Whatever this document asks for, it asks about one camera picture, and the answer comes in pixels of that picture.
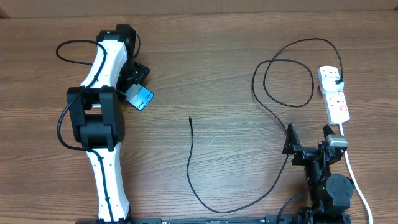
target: white robotic arm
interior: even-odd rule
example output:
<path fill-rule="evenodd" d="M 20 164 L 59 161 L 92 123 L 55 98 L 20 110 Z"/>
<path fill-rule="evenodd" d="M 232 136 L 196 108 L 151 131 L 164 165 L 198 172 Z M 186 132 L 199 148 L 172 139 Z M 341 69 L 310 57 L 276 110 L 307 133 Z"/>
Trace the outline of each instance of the white robotic arm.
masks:
<path fill-rule="evenodd" d="M 68 90 L 73 133 L 87 151 L 94 170 L 99 198 L 97 223 L 130 221 L 120 166 L 124 118 L 119 101 L 149 73 L 147 67 L 134 61 L 135 38 L 136 32 L 128 24 L 118 24 L 115 31 L 101 31 L 96 38 L 100 46 L 88 76 L 80 87 Z M 97 80 L 86 88 L 98 72 Z M 85 113 L 92 108 L 101 108 L 102 113 Z"/>
<path fill-rule="evenodd" d="M 117 40 L 104 40 L 100 44 L 106 49 L 107 56 L 104 67 L 98 76 L 97 81 L 91 88 L 101 88 L 102 86 L 116 87 L 119 74 L 122 66 L 127 61 L 126 46 L 123 42 Z M 104 57 L 104 52 L 100 47 L 97 47 L 97 55 L 95 57 L 93 66 L 86 77 L 81 83 L 81 86 L 90 84 L 96 75 L 101 62 Z M 93 108 L 100 108 L 101 104 L 93 104 Z M 96 151 L 103 158 L 103 169 L 106 177 L 106 189 L 108 191 L 109 204 L 111 209 L 108 208 L 106 200 L 103 173 L 100 161 L 96 154 L 88 151 L 87 156 L 90 158 L 91 165 L 93 166 L 95 182 L 98 191 L 99 199 L 99 220 L 111 222 L 112 220 L 124 220 L 129 213 L 129 202 L 127 201 L 126 194 L 123 189 L 123 180 L 120 168 L 120 147 L 121 142 L 117 143 L 114 150 L 109 152 L 107 148 L 92 149 Z"/>

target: blue label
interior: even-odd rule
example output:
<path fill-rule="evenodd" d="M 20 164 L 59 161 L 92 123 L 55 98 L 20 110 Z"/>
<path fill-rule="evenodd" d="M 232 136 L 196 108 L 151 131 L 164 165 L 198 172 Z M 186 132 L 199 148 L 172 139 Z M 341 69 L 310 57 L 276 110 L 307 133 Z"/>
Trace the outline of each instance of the blue label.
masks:
<path fill-rule="evenodd" d="M 126 100 L 133 107 L 142 111 L 148 103 L 154 98 L 154 94 L 142 85 L 133 85 L 126 93 Z"/>

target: wooden table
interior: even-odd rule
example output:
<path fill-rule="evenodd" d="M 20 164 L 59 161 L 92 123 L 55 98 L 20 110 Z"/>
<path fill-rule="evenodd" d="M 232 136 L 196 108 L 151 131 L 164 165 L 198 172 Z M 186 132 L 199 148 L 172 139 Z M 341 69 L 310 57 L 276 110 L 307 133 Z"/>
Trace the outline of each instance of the wooden table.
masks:
<path fill-rule="evenodd" d="M 199 196 L 217 210 L 252 202 L 274 183 L 285 157 L 284 133 L 251 93 L 253 71 L 285 44 L 323 37 L 343 59 L 351 113 L 344 127 L 358 184 L 375 223 L 398 222 L 398 14 L 369 11 L 1 19 L 0 223 L 96 218 L 90 162 L 84 152 L 61 146 L 56 136 L 68 87 L 78 86 L 90 67 L 59 60 L 55 48 L 65 40 L 95 39 L 117 23 L 130 23 L 140 34 L 137 61 L 151 69 L 147 87 L 155 95 L 144 111 L 123 106 L 121 164 L 134 217 L 261 217 L 277 213 L 305 189 L 303 167 L 288 162 L 276 188 L 258 204 L 227 215 L 208 211 L 187 181 L 188 117 L 195 136 L 191 178 Z M 61 54 L 91 62 L 96 51 L 76 44 Z M 280 58 L 308 65 L 316 86 L 318 67 L 338 66 L 333 49 L 317 41 L 291 46 Z M 257 95 L 285 124 L 294 123 L 304 146 L 316 146 L 327 124 L 318 88 L 306 107 L 287 108 L 264 93 L 261 72 Z M 267 86 L 278 100 L 299 104 L 309 97 L 311 82 L 303 67 L 279 62 L 271 67 Z M 75 142 L 68 116 L 63 136 Z M 333 164 L 332 172 L 348 175 L 344 160 Z M 285 212 L 304 204 L 308 198 Z M 366 223 L 358 194 L 348 213 L 353 223 Z"/>

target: white cable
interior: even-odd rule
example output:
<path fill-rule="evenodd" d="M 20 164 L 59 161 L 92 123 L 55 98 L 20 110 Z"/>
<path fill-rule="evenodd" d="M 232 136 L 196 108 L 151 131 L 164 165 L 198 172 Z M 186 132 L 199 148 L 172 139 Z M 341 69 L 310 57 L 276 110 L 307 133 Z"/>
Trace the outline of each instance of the white cable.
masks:
<path fill-rule="evenodd" d="M 338 124 L 338 127 L 339 127 L 339 129 L 340 129 L 340 134 L 341 134 L 341 135 L 344 135 L 343 125 L 342 125 L 341 123 L 339 123 L 339 124 Z M 361 189 L 359 189 L 358 183 L 356 182 L 356 179 L 355 179 L 355 176 L 354 176 L 354 172 L 353 172 L 353 170 L 352 170 L 352 168 L 351 168 L 351 164 L 349 163 L 347 150 L 346 150 L 345 153 L 344 153 L 344 157 L 345 157 L 345 159 L 346 159 L 348 172 L 349 172 L 349 174 L 350 174 L 350 176 L 351 176 L 351 179 L 352 179 L 353 182 L 354 182 L 356 191 L 358 192 L 359 196 L 361 197 L 362 202 L 363 202 L 363 204 L 364 204 L 365 207 L 366 207 L 366 211 L 368 212 L 369 224 L 373 224 L 373 217 L 372 217 L 371 208 L 369 207 L 368 202 L 367 202 L 366 199 L 365 199 L 365 196 L 362 194 L 362 191 L 361 191 Z"/>

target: power strip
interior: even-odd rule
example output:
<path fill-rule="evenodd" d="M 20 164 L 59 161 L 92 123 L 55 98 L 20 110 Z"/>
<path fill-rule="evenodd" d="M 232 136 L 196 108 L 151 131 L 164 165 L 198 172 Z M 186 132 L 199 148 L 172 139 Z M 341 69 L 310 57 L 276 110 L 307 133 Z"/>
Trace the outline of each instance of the power strip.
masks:
<path fill-rule="evenodd" d="M 346 98 L 344 96 L 344 82 L 339 85 L 338 69 L 332 66 L 322 66 L 318 70 L 320 89 L 325 102 L 329 124 L 342 124 L 349 120 Z"/>

